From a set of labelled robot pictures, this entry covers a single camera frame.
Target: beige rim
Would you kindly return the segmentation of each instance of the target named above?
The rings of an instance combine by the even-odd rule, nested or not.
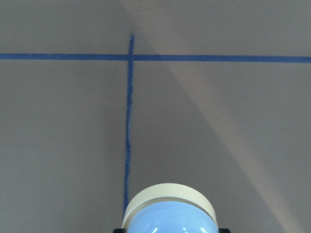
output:
[[[212,218],[217,226],[215,211],[201,193],[182,184],[160,183],[142,190],[131,200],[125,211],[122,228],[126,229],[132,217],[142,208],[168,200],[182,201],[200,208]]]

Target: light blue ball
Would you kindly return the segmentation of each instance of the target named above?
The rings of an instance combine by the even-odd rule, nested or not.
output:
[[[219,233],[207,213],[179,201],[162,201],[146,206],[131,219],[126,232]]]

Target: gray floor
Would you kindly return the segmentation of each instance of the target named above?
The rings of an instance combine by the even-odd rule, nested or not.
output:
[[[0,3],[0,52],[311,55],[311,2]],[[127,63],[0,60],[0,232],[121,225]],[[311,229],[311,65],[135,62],[130,197],[202,192],[233,233]]]

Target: blue line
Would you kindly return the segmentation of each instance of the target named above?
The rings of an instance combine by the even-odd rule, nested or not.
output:
[[[125,173],[124,173],[124,213],[128,205],[128,181],[131,162],[131,112],[133,96],[133,71],[134,71],[134,36],[131,35],[130,46],[128,50],[127,65],[127,105],[126,105],[126,132],[125,132]]]
[[[124,54],[0,53],[0,60],[94,60],[127,61]]]
[[[134,55],[135,61],[311,63],[311,57],[239,55]]]
[[[0,60],[128,61],[127,54],[0,53]],[[311,63],[311,57],[136,54],[133,61]]]

